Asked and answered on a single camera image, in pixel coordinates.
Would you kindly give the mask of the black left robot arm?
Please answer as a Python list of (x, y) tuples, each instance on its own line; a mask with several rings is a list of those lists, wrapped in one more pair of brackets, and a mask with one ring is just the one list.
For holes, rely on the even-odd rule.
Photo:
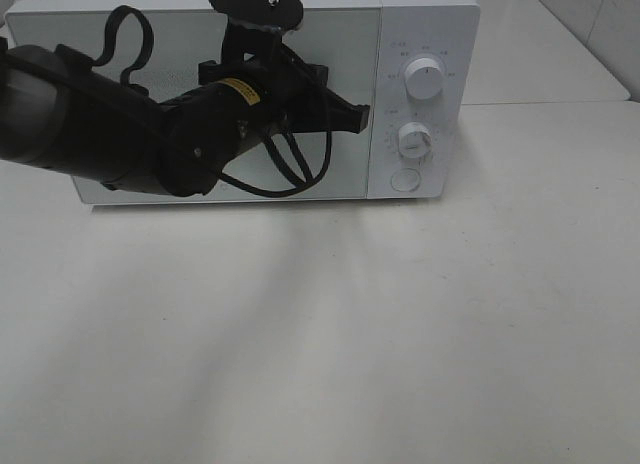
[(289, 182), (285, 196), (317, 184), (299, 133), (360, 133), (369, 107), (327, 86), (328, 70), (280, 46), (274, 63), (200, 64), (199, 85), (164, 102), (101, 76), (98, 61), (65, 45), (1, 51), (1, 157), (89, 179), (111, 191), (191, 197), (226, 166), (263, 145)]

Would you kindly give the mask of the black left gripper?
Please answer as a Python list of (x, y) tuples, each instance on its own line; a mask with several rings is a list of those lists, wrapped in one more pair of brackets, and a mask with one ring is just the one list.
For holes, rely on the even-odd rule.
[(280, 133), (359, 134), (369, 105), (351, 104), (327, 85), (327, 67), (304, 62), (289, 47), (274, 60), (198, 64), (198, 86), (164, 102), (167, 149), (250, 149)]

